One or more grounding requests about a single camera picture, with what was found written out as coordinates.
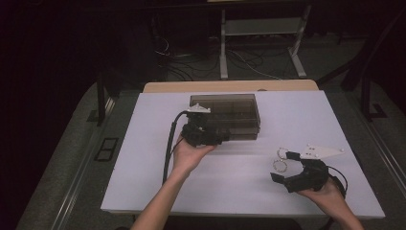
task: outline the black cable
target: black cable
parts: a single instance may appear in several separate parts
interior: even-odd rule
[[[345,187],[344,191],[347,193],[347,189],[349,188],[349,182],[347,181],[346,177],[345,177],[340,171],[338,171],[337,169],[332,168],[331,166],[327,166],[327,167],[328,167],[329,169],[332,169],[332,170],[334,170],[334,171],[340,173],[341,176],[343,176],[344,180],[346,181],[346,187]]]
[[[262,58],[262,56],[261,55],[258,55],[258,54],[256,54],[255,52],[253,52],[253,51],[248,51],[248,50],[242,50],[241,52],[243,52],[243,53],[245,53],[245,54],[247,54],[247,55],[250,55],[250,56],[253,56],[253,57],[251,57],[251,58],[244,58],[244,60],[246,61],[246,62],[248,62],[248,61],[250,61],[251,62],[251,66],[256,66],[256,67],[259,67],[259,66],[262,66],[262,64],[263,64],[263,58]],[[256,59],[259,59],[259,63],[255,63],[254,62],[254,60],[256,60]]]
[[[184,77],[183,75],[181,75],[181,74],[179,74],[178,72],[173,71],[173,70],[171,70],[171,69],[169,69],[169,68],[167,68],[167,69],[168,69],[167,72],[172,72],[173,74],[179,76],[181,81],[186,81],[186,79],[185,79],[185,77]]]
[[[175,151],[176,147],[181,143],[185,138],[180,138],[180,140],[173,146],[172,151],[170,152],[170,155],[173,155],[173,152]]]
[[[239,55],[237,52],[234,52],[234,51],[230,51],[230,52],[231,52],[232,54],[238,56],[252,71],[256,72],[257,74],[260,74],[260,75],[263,75],[263,76],[266,76],[266,77],[272,78],[272,79],[282,80],[281,78],[278,78],[278,77],[275,77],[275,76],[272,76],[272,75],[269,75],[269,74],[265,74],[265,73],[263,73],[263,72],[258,71],[258,70],[256,69],[256,67],[251,66],[251,65],[245,60],[245,58],[242,57],[241,55]]]
[[[346,198],[347,189],[348,189],[348,187],[349,187],[349,182],[347,181],[346,177],[345,177],[339,170],[337,170],[337,169],[335,169],[335,168],[333,168],[333,167],[331,167],[331,166],[327,166],[327,167],[328,167],[329,169],[332,169],[332,170],[334,170],[334,171],[340,173],[341,176],[343,176],[344,180],[346,181],[346,187],[345,187],[345,189],[344,189],[344,193],[341,192],[341,189],[340,189],[340,192],[343,193],[343,194],[342,194],[343,197]],[[331,225],[332,225],[333,223],[334,223],[334,219],[333,219],[333,218],[329,218],[328,221],[327,221],[327,223],[326,223],[325,225],[323,225],[319,230],[328,230],[328,229],[331,227]]]
[[[169,161],[170,161],[170,157],[172,156],[173,150],[174,150],[174,148],[176,148],[176,146],[180,143],[180,142],[178,142],[178,143],[175,145],[175,147],[173,148],[173,150],[171,150],[171,149],[172,149],[172,142],[173,142],[173,135],[175,134],[177,121],[179,120],[179,118],[180,118],[183,114],[188,114],[188,113],[189,113],[188,111],[182,111],[182,112],[180,112],[180,113],[176,116],[175,120],[172,122],[172,125],[171,125],[171,127],[170,127],[169,139],[168,139],[168,144],[167,144],[167,152],[166,152],[166,155],[165,155],[164,175],[163,175],[163,178],[162,178],[162,184],[164,184],[165,181],[167,181],[167,178],[168,178]]]
[[[257,67],[259,67],[259,66],[258,66],[254,61],[252,61],[252,60],[251,60],[250,62],[248,62],[244,57],[240,56],[239,53],[237,53],[236,51],[233,51],[233,50],[226,50],[226,52],[230,53],[229,59],[235,58],[238,62],[243,63],[244,66],[245,66],[245,65],[250,65],[250,66],[253,67],[254,69],[256,69]],[[247,69],[247,68],[244,68],[244,67],[241,67],[241,66],[238,66],[238,65],[236,65],[236,67],[241,68],[241,69],[251,70],[251,68],[248,68],[248,69]]]
[[[181,70],[181,69],[179,69],[179,68],[170,66],[170,65],[168,65],[167,68],[171,69],[172,71],[179,71],[179,72],[185,74],[186,76],[188,76],[188,78],[189,78],[191,81],[193,81],[192,76],[191,76],[190,74],[186,73],[185,71],[183,71],[183,70]]]
[[[275,35],[273,35],[272,38],[271,38],[271,41],[269,41],[269,46],[272,46],[272,42],[273,42],[274,39],[275,39]],[[231,43],[232,43],[232,42],[230,42],[229,45],[230,45],[232,48],[234,48],[235,46],[234,46],[233,44],[231,44]],[[285,54],[285,53],[287,52],[286,49],[283,49],[282,52],[279,52],[279,53],[276,53],[276,54],[272,54],[272,55],[266,55],[266,53],[271,50],[271,49],[268,48],[268,49],[264,49],[260,54],[257,54],[256,52],[254,52],[254,51],[252,50],[252,48],[250,47],[250,45],[248,45],[246,42],[243,42],[243,43],[242,43],[242,49],[243,49],[243,52],[245,52],[245,53],[247,53],[247,54],[249,54],[249,55],[251,55],[251,56],[254,56],[253,58],[247,58],[246,60],[254,60],[254,59],[260,58],[260,59],[261,59],[261,63],[263,62],[263,58],[266,58],[266,57],[277,57],[277,56],[283,55],[283,54]]]
[[[192,70],[192,75],[196,78],[204,79],[207,78],[210,74],[218,73],[217,71],[213,71],[217,66],[219,62],[219,56],[216,56],[215,63],[212,67],[209,67],[208,69],[197,69],[194,68],[193,66],[183,63],[183,62],[178,62],[178,61],[173,61],[172,62],[172,67],[173,65],[183,65],[184,67],[178,67],[178,68],[189,68]],[[206,74],[199,75],[196,72],[207,72]]]
[[[175,61],[175,60],[180,60],[183,58],[195,58],[195,60],[188,60],[188,61],[182,61],[183,63],[196,63],[202,60],[205,60],[207,57],[205,57],[202,54],[199,53],[191,53],[191,54],[187,54],[187,55],[183,55],[183,56],[169,56],[167,57],[170,61]]]
[[[287,57],[287,61],[286,61],[286,64],[284,65],[284,69],[283,69],[283,73],[282,73],[282,75],[284,77],[285,77],[286,69],[287,69],[287,66],[289,65],[289,63],[290,63],[290,57]]]
[[[228,60],[230,60],[230,62],[232,64],[234,64],[235,67],[239,68],[239,69],[243,69],[243,70],[251,70],[250,68],[247,68],[245,66],[247,66],[247,63],[243,62],[240,58],[237,58],[237,56],[235,54],[233,54],[231,51],[227,51],[229,53],[231,53],[231,55],[228,55],[227,58]],[[236,64],[236,61],[243,63],[243,66],[240,66],[238,64]]]

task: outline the black device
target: black device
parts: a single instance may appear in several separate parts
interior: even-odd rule
[[[290,160],[300,161],[304,166],[304,170],[297,175],[284,177],[282,175],[272,173],[272,180],[276,183],[283,184],[289,193],[299,192],[301,190],[313,189],[319,191],[326,184],[329,177],[331,177],[340,189],[343,196],[346,195],[346,189],[340,180],[328,173],[328,168],[320,159],[301,159],[300,154],[297,152],[288,151],[286,158]]]
[[[223,141],[256,140],[259,112],[254,94],[194,95],[190,106],[198,104],[210,112],[189,112],[182,136],[191,146],[220,145]]]

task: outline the person's left hand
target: person's left hand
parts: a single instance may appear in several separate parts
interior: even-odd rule
[[[172,172],[182,173],[185,178],[189,176],[201,159],[216,146],[204,146],[195,148],[186,142],[182,136],[179,136],[176,143],[179,143],[173,152]]]

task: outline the finger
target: finger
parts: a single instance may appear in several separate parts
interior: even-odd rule
[[[201,148],[198,148],[198,154],[203,157],[205,156],[207,153],[213,151],[217,146],[204,146]]]
[[[301,190],[296,192],[298,195],[302,195],[302,196],[309,196],[311,194],[314,194],[314,190],[313,189],[308,189],[308,190]]]

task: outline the metal frame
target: metal frame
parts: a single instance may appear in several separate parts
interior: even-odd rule
[[[289,52],[290,58],[293,62],[293,65],[295,66],[296,72],[299,76],[300,79],[305,79],[307,77],[306,73],[305,73],[305,69],[302,66],[302,63],[298,57],[298,51],[299,51],[299,47],[301,45],[302,42],[302,38],[305,34],[305,26],[307,23],[307,19],[308,16],[310,14],[310,10],[311,10],[311,6],[308,5],[306,6],[306,8],[304,9],[304,13],[302,15],[302,17],[300,18],[299,21],[299,26],[298,29],[295,31],[296,33],[296,40],[295,43],[292,47],[288,47],[287,50]],[[226,21],[226,15],[225,15],[225,10],[222,10],[221,12],[221,44],[220,44],[220,78],[222,80],[227,80],[228,79],[228,71],[227,71],[227,58],[226,58],[226,50],[225,50],[225,40],[226,40],[226,36],[227,35],[270,35],[270,34],[286,34],[286,31],[265,31],[266,28],[264,30],[261,30],[261,32],[255,32],[255,33],[251,33],[251,32],[247,32],[247,31],[241,31],[241,32],[235,32],[233,31],[232,33],[227,33],[227,21]],[[275,20],[279,20],[278,22],[282,22],[283,19],[265,19],[265,20],[239,20],[239,21],[229,21],[229,22],[233,22],[233,23],[240,23],[240,25],[243,25],[244,23],[253,23],[253,22],[258,22],[258,24],[267,24],[272,25],[275,24]]]

